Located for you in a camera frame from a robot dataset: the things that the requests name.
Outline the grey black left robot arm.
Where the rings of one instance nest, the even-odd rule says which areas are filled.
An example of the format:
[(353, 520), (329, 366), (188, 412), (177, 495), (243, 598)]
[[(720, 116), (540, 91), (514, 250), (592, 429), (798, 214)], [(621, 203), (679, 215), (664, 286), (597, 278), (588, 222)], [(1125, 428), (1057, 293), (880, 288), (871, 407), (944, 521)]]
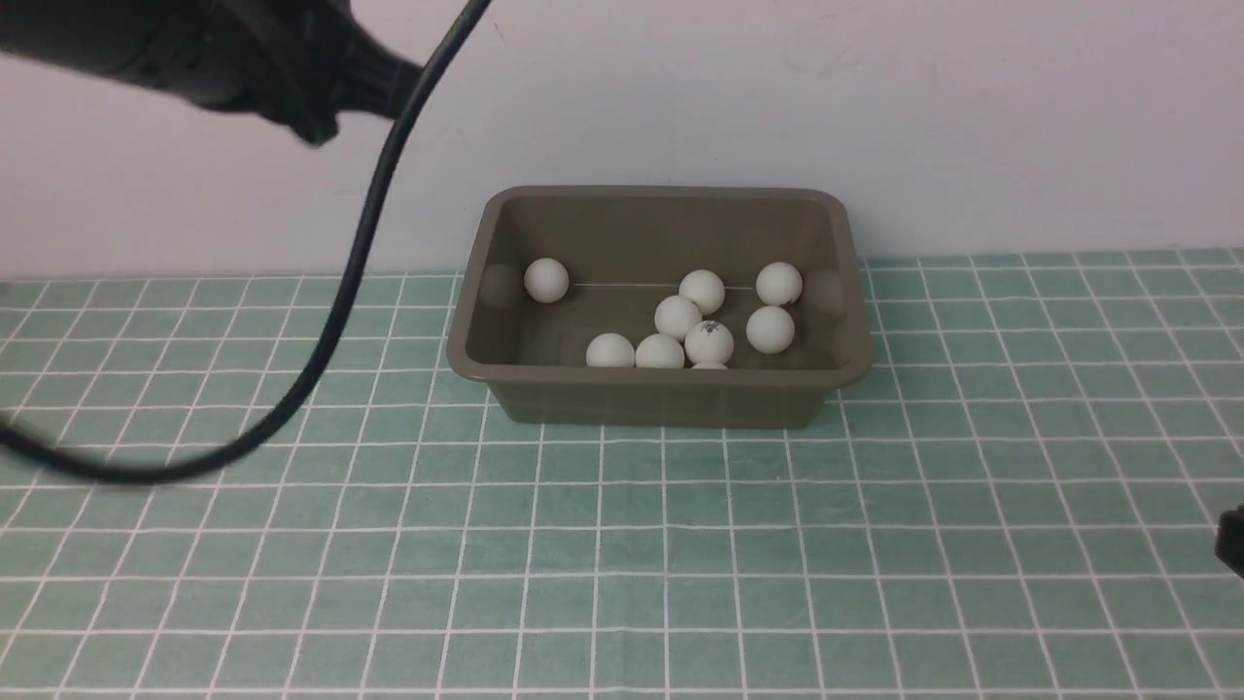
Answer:
[(369, 36), (347, 1), (5, 1), (2, 53), (255, 114), (307, 145), (342, 112), (396, 119), (423, 68)]

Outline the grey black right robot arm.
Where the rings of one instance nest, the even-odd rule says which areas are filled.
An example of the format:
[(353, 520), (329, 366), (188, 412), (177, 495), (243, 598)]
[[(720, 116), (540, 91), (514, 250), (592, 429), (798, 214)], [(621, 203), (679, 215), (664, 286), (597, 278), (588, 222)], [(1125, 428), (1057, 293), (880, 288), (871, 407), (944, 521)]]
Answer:
[(1244, 578), (1244, 507), (1228, 509), (1219, 515), (1215, 531), (1215, 557)]

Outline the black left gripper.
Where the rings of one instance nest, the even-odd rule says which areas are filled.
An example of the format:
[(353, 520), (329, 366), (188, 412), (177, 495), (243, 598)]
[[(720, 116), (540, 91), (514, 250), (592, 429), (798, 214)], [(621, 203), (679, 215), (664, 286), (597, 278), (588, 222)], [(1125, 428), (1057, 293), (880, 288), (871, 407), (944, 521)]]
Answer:
[(348, 1), (235, 1), (231, 21), (248, 108), (307, 145), (336, 137), (342, 112), (394, 121), (424, 71), (377, 44)]

